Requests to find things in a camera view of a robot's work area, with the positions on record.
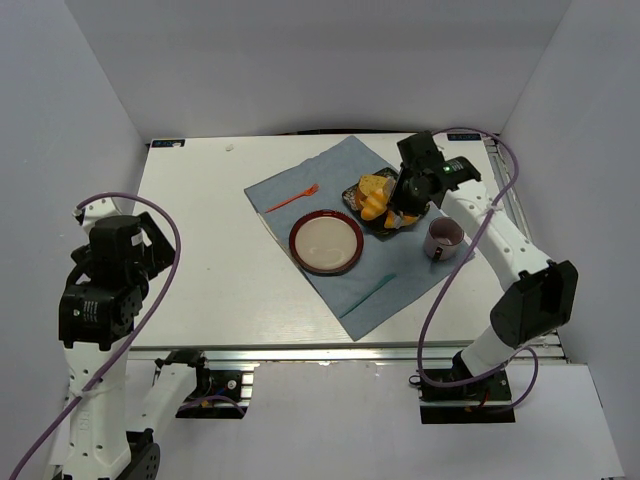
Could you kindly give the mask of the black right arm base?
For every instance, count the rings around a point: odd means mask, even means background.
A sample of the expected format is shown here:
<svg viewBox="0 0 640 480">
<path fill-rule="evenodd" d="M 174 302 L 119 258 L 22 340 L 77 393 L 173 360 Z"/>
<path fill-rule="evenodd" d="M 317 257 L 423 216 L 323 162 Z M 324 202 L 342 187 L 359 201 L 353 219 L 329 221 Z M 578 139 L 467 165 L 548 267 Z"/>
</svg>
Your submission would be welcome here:
<svg viewBox="0 0 640 480">
<path fill-rule="evenodd" d="M 477 383 L 436 388 L 415 373 L 409 385 L 419 393 L 424 425 L 510 424 L 516 421 L 512 393 L 504 371 Z"/>
</svg>

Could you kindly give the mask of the metal tongs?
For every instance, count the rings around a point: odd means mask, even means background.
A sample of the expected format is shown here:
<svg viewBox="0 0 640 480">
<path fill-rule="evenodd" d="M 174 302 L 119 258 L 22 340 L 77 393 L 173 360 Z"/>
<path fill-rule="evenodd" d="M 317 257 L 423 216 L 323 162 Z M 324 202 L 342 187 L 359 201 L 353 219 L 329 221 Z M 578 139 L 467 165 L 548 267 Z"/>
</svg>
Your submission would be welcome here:
<svg viewBox="0 0 640 480">
<path fill-rule="evenodd" d="M 397 214 L 392 210 L 387 212 L 385 227 L 389 229 L 400 229 L 405 225 L 405 218 L 402 214 Z"/>
</svg>

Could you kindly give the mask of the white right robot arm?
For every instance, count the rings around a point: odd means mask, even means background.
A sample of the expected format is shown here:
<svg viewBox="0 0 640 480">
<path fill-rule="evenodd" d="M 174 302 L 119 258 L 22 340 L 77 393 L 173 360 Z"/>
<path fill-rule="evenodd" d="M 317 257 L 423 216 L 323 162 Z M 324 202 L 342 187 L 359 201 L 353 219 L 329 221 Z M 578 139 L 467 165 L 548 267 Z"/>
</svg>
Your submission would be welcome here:
<svg viewBox="0 0 640 480">
<path fill-rule="evenodd" d="M 494 271 L 503 290 L 490 311 L 490 325 L 452 360 L 448 379 L 427 378 L 436 388 L 466 386 L 505 368 L 537 338 L 571 318 L 578 271 L 537 248 L 490 195 L 480 171 L 465 157 L 446 159 L 429 131 L 397 144 L 400 172 L 392 206 L 418 214 L 434 205 L 457 222 Z"/>
</svg>

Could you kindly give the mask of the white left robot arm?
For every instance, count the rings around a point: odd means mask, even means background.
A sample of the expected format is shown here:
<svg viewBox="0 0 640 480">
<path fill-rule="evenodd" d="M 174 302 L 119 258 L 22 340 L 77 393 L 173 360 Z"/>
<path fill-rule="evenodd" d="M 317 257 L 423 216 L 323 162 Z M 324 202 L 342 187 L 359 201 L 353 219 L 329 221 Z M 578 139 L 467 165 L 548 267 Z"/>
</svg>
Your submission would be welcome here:
<svg viewBox="0 0 640 480">
<path fill-rule="evenodd" d="M 156 360 L 159 375 L 128 416 L 126 368 L 136 336 L 160 302 L 143 303 L 153 279 L 172 283 L 181 253 L 146 212 L 126 215 L 113 198 L 85 200 L 74 213 L 88 235 L 59 303 L 59 339 L 69 369 L 68 454 L 60 479 L 154 479 L 160 439 L 202 384 L 205 358 L 194 349 Z"/>
</svg>

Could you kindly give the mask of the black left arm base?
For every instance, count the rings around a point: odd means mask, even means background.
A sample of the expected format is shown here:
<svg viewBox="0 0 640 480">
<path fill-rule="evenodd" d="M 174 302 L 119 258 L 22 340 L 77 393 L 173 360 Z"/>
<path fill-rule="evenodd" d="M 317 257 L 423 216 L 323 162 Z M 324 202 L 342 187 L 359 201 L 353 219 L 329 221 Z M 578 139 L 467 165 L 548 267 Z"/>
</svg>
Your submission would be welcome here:
<svg viewBox="0 0 640 480">
<path fill-rule="evenodd" d="M 214 370 L 208 366 L 203 351 L 196 349 L 172 350 L 165 358 L 157 358 L 154 381 L 161 377 L 165 366 L 184 364 L 195 375 L 195 389 L 175 417 L 179 419 L 242 419 L 247 411 L 241 406 L 243 373 L 240 370 Z"/>
</svg>

